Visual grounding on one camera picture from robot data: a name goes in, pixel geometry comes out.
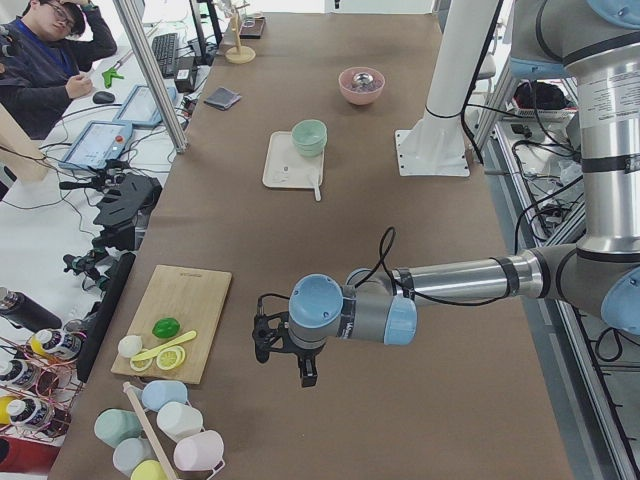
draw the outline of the green lime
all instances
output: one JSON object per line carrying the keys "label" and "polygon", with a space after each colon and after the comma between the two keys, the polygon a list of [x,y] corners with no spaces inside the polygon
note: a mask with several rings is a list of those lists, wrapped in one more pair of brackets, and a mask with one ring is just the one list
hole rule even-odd
{"label": "green lime", "polygon": [[153,333],[158,338],[171,338],[180,330],[180,323],[173,317],[161,318],[153,326]]}

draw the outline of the cutting board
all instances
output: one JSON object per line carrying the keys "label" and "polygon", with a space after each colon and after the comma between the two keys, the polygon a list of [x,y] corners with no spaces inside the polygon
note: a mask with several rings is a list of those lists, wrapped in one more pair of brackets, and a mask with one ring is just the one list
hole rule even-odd
{"label": "cutting board", "polygon": [[129,366],[129,359],[118,355],[111,372],[200,383],[230,283],[229,272],[156,266],[127,335],[140,335],[144,348],[157,347],[171,339],[156,338],[151,333],[153,326],[161,318],[173,317],[180,322],[177,335],[195,330],[198,336],[181,344],[187,352],[186,360],[173,370],[160,370],[154,360],[148,369],[136,372]]}

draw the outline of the computer mouse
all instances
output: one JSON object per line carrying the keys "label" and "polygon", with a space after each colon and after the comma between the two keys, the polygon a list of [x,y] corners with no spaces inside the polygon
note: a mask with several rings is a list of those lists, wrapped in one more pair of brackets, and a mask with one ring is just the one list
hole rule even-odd
{"label": "computer mouse", "polygon": [[98,105],[103,105],[105,103],[113,103],[116,99],[116,96],[110,92],[96,92],[93,95],[93,103],[97,103]]}

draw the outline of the mug handle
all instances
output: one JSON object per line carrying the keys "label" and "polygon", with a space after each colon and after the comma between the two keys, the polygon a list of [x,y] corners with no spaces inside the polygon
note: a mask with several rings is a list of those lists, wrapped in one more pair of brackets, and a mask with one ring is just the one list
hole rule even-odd
{"label": "mug handle", "polygon": [[222,467],[224,467],[226,465],[226,463],[224,463],[224,460],[220,460],[220,463],[218,463],[218,465],[216,465],[215,467],[213,467],[212,473],[210,476],[207,477],[207,480],[211,480],[216,473],[218,473],[220,470],[222,470]]}

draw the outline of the white tray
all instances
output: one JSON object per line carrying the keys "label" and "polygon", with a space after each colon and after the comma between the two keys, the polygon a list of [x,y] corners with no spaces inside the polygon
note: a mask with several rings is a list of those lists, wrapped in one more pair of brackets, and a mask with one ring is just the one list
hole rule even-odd
{"label": "white tray", "polygon": [[324,150],[317,157],[300,155],[291,142],[291,132],[273,132],[264,163],[262,183],[269,188],[313,189],[312,179],[322,185]]}

